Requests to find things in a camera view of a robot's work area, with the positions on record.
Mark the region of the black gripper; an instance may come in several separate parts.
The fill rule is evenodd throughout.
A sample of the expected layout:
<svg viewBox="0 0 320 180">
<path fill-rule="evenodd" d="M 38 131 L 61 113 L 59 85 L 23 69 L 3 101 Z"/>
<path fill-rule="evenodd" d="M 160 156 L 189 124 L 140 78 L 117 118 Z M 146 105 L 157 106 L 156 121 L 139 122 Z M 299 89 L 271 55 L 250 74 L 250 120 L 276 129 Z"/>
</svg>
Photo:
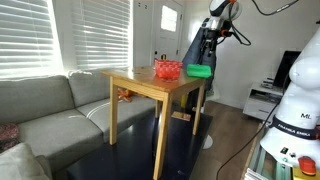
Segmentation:
<svg viewBox="0 0 320 180">
<path fill-rule="evenodd" d="M 201 32 L 201 50 L 205 50 L 206 48 L 209 50 L 215 50 L 217 46 L 217 40 L 219 38 L 219 31 L 202 28 Z"/>
</svg>

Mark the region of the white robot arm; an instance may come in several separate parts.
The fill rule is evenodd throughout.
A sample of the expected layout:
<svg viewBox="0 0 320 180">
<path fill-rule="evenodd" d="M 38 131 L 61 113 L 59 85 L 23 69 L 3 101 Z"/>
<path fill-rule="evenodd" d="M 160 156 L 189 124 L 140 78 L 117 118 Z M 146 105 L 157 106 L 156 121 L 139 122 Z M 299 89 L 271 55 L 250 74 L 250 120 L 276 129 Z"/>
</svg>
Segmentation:
<svg viewBox="0 0 320 180">
<path fill-rule="evenodd" d="M 219 44 L 220 37 L 237 37 L 237 34 L 231 31 L 231 27 L 232 21 L 240 16 L 242 6 L 237 0 L 212 0 L 209 12 L 210 17 L 203 21 L 201 28 L 204 30 L 203 45 L 213 52 Z"/>
</svg>

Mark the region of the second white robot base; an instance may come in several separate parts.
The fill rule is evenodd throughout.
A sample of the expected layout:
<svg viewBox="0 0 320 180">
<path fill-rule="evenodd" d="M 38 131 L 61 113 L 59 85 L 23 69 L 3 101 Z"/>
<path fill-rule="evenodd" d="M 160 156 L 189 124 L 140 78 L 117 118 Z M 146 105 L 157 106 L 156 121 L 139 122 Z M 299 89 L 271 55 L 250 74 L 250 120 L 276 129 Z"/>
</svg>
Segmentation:
<svg viewBox="0 0 320 180">
<path fill-rule="evenodd" d="M 260 145 L 278 162 L 298 166 L 309 157 L 320 167 L 320 28 L 289 70 L 291 80 Z"/>
</svg>

